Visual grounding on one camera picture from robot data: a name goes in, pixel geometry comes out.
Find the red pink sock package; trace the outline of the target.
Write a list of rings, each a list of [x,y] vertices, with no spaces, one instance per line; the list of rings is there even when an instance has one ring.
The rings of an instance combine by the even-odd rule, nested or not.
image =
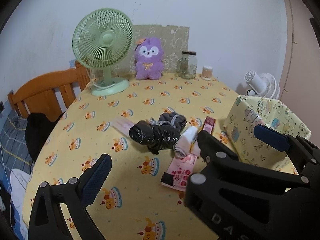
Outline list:
[[[213,133],[216,120],[210,116],[207,116],[202,125],[202,130],[208,132],[209,134]]]

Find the black socks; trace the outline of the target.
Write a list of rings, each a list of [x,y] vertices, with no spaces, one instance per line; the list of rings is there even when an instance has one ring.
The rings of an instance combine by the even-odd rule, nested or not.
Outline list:
[[[180,138],[180,132],[168,125],[152,125],[146,121],[139,121],[129,130],[129,137],[148,148],[152,154],[159,154],[160,150],[173,149]]]

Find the clear pink sock package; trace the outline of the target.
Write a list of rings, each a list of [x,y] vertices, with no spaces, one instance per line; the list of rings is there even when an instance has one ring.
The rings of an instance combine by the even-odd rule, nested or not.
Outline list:
[[[111,121],[111,125],[121,134],[130,137],[129,131],[135,125],[131,120],[124,117],[117,117]]]

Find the grey socks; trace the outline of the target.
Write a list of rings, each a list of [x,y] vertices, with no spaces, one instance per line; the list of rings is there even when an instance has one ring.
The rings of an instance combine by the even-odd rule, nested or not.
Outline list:
[[[151,118],[149,123],[158,126],[169,126],[176,129],[178,132],[181,132],[185,128],[187,120],[185,116],[172,112],[161,114],[157,121],[154,118]]]

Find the yellow cartoon tablecloth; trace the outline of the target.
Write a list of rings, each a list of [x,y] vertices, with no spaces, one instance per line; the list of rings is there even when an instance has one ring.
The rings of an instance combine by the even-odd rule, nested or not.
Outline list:
[[[308,134],[306,126],[283,103],[250,101],[217,79],[184,80],[174,73],[160,80],[130,80],[124,92],[93,96],[87,86],[68,107],[43,146],[28,183],[23,220],[28,222],[41,182],[51,185],[80,177],[103,154],[112,170],[87,210],[106,239],[216,239],[184,205],[184,193],[161,184],[171,164],[171,150],[154,155],[111,125],[118,117],[131,122],[176,112],[188,126],[201,128],[215,119],[213,136],[238,152],[242,161],[287,173],[296,170],[283,153],[253,139],[252,119],[291,135]]]

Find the patterned cardboard backboard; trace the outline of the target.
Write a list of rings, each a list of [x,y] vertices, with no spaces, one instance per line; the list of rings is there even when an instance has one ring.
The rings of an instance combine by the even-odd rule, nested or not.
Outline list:
[[[164,72],[176,72],[182,51],[188,50],[189,27],[176,25],[134,25],[131,49],[120,63],[111,68],[112,76],[124,76],[135,73],[136,42],[142,38],[153,36],[160,39],[164,50]]]

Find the cotton swab container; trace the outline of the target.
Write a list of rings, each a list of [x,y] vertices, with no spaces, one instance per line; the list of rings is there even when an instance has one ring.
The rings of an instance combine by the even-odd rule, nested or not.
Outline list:
[[[201,78],[204,80],[211,80],[213,75],[213,68],[212,66],[203,66],[202,67],[202,73]]]

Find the orange wooden chair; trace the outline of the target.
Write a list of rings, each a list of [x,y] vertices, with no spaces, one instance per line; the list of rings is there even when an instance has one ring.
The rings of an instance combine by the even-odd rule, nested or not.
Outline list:
[[[86,68],[76,62],[75,68],[33,78],[17,92],[10,92],[8,100],[12,109],[23,118],[31,113],[43,113],[50,121],[54,121],[63,113],[55,92],[61,93],[63,103],[68,108],[75,100],[73,85],[77,83],[80,90],[84,90],[89,82]]]

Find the black cushion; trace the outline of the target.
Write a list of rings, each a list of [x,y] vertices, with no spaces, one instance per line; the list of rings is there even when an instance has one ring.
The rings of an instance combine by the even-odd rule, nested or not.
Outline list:
[[[55,121],[50,121],[43,113],[30,113],[27,117],[25,143],[33,162],[38,158],[52,130],[63,115],[64,113]]]

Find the glass jar dark lid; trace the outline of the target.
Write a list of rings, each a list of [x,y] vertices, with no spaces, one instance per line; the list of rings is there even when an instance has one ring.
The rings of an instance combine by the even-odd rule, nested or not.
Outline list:
[[[193,79],[196,76],[197,58],[195,51],[183,50],[178,60],[177,73],[183,79]]]

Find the yellow patterned storage box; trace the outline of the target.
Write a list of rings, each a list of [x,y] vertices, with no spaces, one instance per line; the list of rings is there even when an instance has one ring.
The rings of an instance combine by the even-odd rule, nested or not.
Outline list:
[[[223,125],[241,162],[297,174],[286,153],[255,138],[257,125],[305,139],[310,139],[310,129],[281,101],[244,95],[236,98]]]

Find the white pink socks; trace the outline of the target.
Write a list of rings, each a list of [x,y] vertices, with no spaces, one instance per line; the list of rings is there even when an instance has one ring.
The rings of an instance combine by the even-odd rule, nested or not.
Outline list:
[[[189,154],[191,145],[197,134],[198,128],[196,126],[189,126],[183,132],[178,141],[174,144],[173,150],[176,158],[183,159]]]

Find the beige door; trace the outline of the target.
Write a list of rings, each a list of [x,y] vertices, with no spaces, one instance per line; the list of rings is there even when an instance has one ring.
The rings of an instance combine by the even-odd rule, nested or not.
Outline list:
[[[281,101],[295,113],[319,106],[319,44],[302,0],[284,0],[287,48],[280,87]]]

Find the green desk fan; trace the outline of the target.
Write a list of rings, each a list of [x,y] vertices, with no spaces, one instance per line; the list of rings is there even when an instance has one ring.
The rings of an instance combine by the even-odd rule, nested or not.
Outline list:
[[[111,68],[125,58],[132,40],[132,22],[117,9],[93,11],[76,26],[72,50],[77,61],[87,69],[92,95],[109,96],[129,87],[127,79],[112,76]]]

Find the purple plush bunny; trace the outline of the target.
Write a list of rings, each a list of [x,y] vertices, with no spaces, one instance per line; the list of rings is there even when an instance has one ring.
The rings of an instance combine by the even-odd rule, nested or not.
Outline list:
[[[164,70],[164,51],[157,37],[146,37],[136,42],[135,71],[137,80],[159,80]]]

